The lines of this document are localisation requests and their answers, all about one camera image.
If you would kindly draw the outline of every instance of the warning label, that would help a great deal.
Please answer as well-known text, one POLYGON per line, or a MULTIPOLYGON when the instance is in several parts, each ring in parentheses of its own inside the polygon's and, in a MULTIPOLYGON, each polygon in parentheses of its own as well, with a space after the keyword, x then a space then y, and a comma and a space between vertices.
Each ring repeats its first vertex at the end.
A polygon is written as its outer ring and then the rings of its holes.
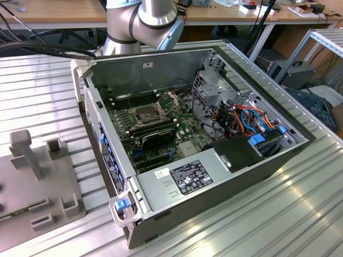
POLYGON ((170 170, 170 174, 183 195, 188 195, 213 183, 210 175, 199 160, 170 170))

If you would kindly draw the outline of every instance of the green motherboard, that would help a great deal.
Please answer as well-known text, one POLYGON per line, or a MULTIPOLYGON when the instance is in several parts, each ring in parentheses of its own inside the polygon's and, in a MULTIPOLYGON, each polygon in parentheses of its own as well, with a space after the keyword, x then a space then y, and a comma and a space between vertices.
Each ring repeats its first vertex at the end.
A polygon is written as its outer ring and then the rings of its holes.
POLYGON ((136 172, 196 154, 213 141, 215 131, 207 134, 188 106, 191 101, 185 100, 188 95, 182 95, 163 90, 110 98, 107 111, 136 172))

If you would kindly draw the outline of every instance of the desk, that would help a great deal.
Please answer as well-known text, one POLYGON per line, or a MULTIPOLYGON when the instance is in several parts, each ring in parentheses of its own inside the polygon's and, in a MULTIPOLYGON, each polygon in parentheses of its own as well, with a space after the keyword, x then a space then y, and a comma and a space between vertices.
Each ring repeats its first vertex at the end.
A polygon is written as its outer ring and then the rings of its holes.
MULTIPOLYGON (((101 28, 107 26, 106 11, 99 0, 22 0, 26 12, 13 11, 31 29, 53 28, 101 28)), ((8 19, 13 29, 23 29, 5 11, 1 11, 8 19)), ((245 15, 238 11, 237 6, 227 8, 212 2, 210 8, 191 6, 187 10, 187 26, 195 25, 253 25, 256 16, 245 15)), ((330 24, 329 28, 335 28, 343 17, 330 17, 328 21, 318 18, 301 18, 282 6, 279 13, 269 16, 265 22, 267 25, 256 43, 250 55, 250 60, 255 61, 262 46, 266 42, 273 27, 279 24, 330 24)))

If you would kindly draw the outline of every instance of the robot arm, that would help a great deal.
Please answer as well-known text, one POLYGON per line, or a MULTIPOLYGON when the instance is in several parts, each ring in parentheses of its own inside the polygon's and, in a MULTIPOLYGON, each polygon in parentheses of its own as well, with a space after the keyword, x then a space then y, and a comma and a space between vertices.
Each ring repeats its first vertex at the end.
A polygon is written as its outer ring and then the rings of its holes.
POLYGON ((108 0, 104 55, 140 52, 140 43, 171 49, 183 30, 172 0, 108 0))

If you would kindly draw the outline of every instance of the aluminum extrusion table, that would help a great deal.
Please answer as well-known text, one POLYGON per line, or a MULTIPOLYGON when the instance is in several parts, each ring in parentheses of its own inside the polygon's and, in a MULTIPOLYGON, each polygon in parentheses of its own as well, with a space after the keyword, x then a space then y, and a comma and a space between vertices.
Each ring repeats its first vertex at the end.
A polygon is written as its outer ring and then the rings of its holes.
MULTIPOLYGON (((18 245, 4 256, 289 256, 343 252, 343 142, 233 45, 218 45, 317 140, 272 177, 133 250, 112 219, 105 184, 80 119, 67 59, 0 59, 0 153, 11 131, 29 128, 36 146, 68 143, 87 215, 18 245)), ((143 47, 143 51, 152 50, 143 47)), ((232 82, 235 74, 227 73, 232 82)))

